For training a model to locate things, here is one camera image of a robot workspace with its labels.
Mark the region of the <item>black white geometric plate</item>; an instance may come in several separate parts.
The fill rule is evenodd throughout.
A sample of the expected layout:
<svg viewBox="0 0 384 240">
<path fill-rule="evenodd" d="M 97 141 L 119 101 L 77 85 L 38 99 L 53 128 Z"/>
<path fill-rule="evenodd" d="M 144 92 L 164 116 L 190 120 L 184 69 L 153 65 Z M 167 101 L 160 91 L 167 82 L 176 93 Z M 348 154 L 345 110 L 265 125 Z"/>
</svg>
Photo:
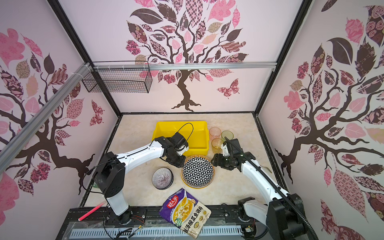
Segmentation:
<svg viewBox="0 0 384 240">
<path fill-rule="evenodd" d="M 203 155 L 187 157 L 181 170 L 183 182 L 193 189 L 202 189 L 210 185 L 215 174 L 215 167 L 211 159 Z"/>
</svg>

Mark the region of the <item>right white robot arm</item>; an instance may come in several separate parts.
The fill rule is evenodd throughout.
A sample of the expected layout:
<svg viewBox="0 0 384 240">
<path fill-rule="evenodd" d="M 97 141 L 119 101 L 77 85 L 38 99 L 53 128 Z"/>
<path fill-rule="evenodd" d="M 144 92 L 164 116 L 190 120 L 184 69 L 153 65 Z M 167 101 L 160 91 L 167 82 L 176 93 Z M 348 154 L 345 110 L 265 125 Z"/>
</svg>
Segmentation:
<svg viewBox="0 0 384 240">
<path fill-rule="evenodd" d="M 266 226 L 274 240 L 294 240 L 307 235 L 316 240 L 317 234 L 306 218 L 304 202 L 279 186 L 263 169 L 250 152 L 243 152 L 237 139 L 226 139 L 220 146 L 222 153 L 215 154 L 212 164 L 225 170 L 238 169 L 257 187 L 265 204 L 255 199 L 240 200 L 241 219 L 253 218 Z"/>
</svg>

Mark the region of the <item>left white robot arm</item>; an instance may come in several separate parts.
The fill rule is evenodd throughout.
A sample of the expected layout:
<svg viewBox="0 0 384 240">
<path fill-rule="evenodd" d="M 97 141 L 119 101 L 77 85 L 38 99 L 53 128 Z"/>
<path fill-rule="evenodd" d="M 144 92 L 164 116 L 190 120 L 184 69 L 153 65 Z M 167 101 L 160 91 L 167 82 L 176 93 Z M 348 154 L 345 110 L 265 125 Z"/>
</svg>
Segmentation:
<svg viewBox="0 0 384 240">
<path fill-rule="evenodd" d="M 125 175 L 134 168 L 154 159 L 165 158 L 165 162 L 177 168 L 185 164 L 184 153 L 189 150 L 189 144 L 180 133 L 172 137 L 158 137 L 136 150 L 114 154 L 107 153 L 101 159 L 93 174 L 93 180 L 99 187 L 107 203 L 110 205 L 112 216 L 122 225 L 130 222 L 133 212 L 125 199 L 123 187 Z"/>
</svg>

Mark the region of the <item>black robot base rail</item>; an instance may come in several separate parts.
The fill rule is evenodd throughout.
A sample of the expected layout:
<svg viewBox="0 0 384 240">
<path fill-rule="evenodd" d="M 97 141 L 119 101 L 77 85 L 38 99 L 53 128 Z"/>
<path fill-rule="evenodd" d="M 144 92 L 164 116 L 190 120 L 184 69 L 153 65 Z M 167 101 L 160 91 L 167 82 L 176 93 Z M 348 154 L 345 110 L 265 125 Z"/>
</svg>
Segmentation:
<svg viewBox="0 0 384 240">
<path fill-rule="evenodd" d="M 249 219 L 242 221 L 236 205 L 211 205 L 209 209 L 212 214 L 204 226 L 240 226 L 241 236 L 210 236 L 201 237 L 199 240 L 270 240 L 271 236 L 267 228 L 260 222 Z M 90 207 L 76 208 L 69 210 L 64 223 L 57 235 L 58 240 L 69 240 L 69 234 L 73 229 L 120 229 L 120 228 L 152 228 L 152 227 L 175 227 L 168 223 L 160 215 L 160 207 L 132 207 L 133 217 L 130 222 L 122 225 L 113 216 L 112 209 L 101 207 L 86 219 L 79 222 L 78 218 L 90 211 Z M 110 240 L 190 240 L 187 237 L 157 237 L 157 238 L 133 238 L 133 234 L 128 237 L 112 237 Z"/>
</svg>

